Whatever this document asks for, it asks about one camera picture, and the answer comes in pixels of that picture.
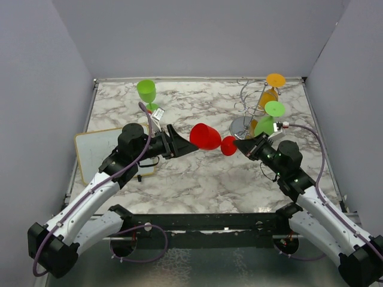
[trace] green goblet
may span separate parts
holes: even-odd
[[[141,100],[143,100],[145,103],[148,103],[146,108],[149,111],[154,112],[158,108],[158,105],[153,103],[154,99],[156,98],[156,85],[152,80],[140,81],[137,84],[137,92]]]

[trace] silver round base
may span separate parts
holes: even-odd
[[[247,135],[247,127],[250,124],[251,117],[239,117],[232,121],[230,125],[230,133],[237,139],[245,139]]]

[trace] red cup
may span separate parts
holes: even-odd
[[[221,152],[224,155],[230,156],[230,155],[233,155],[237,151],[237,147],[233,143],[233,141],[235,141],[235,140],[236,140],[236,138],[234,138],[233,136],[227,136],[226,138],[224,138],[222,140]]]
[[[206,124],[196,124],[191,129],[190,142],[200,149],[211,151],[221,145],[221,135]]]

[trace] marble surface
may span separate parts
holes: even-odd
[[[173,124],[186,139],[197,123],[217,129],[222,138],[229,135],[229,126],[241,116],[235,102],[245,81],[156,81],[155,102],[166,110],[162,126]],[[135,83],[100,83],[88,131],[123,127],[127,123],[146,123],[138,107],[140,101]],[[253,84],[258,90],[262,84]],[[300,81],[287,81],[279,101],[286,112],[281,120],[314,126],[314,120]],[[303,154],[302,168],[314,179],[321,164],[320,148],[314,136],[305,130],[290,128],[289,139],[297,142]],[[104,213],[120,204],[133,213],[227,213],[274,212],[291,200],[278,185],[262,175],[260,163],[249,161],[239,151],[224,156],[220,149],[197,151],[172,160],[161,158],[155,174],[139,183],[131,180],[97,213]],[[263,167],[273,178],[272,172]],[[327,197],[334,203],[338,197],[326,165],[320,182]],[[71,200],[83,190],[77,171]]]

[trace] whiteboard with wooden border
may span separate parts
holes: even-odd
[[[144,133],[148,134],[148,126],[142,125]],[[98,168],[117,146],[117,138],[122,128],[99,130],[97,132],[79,133],[75,136],[74,142],[80,167],[81,179],[87,185],[98,172]],[[153,159],[140,161],[141,165],[153,164]],[[138,167],[135,176],[151,175],[154,173],[152,167]]]

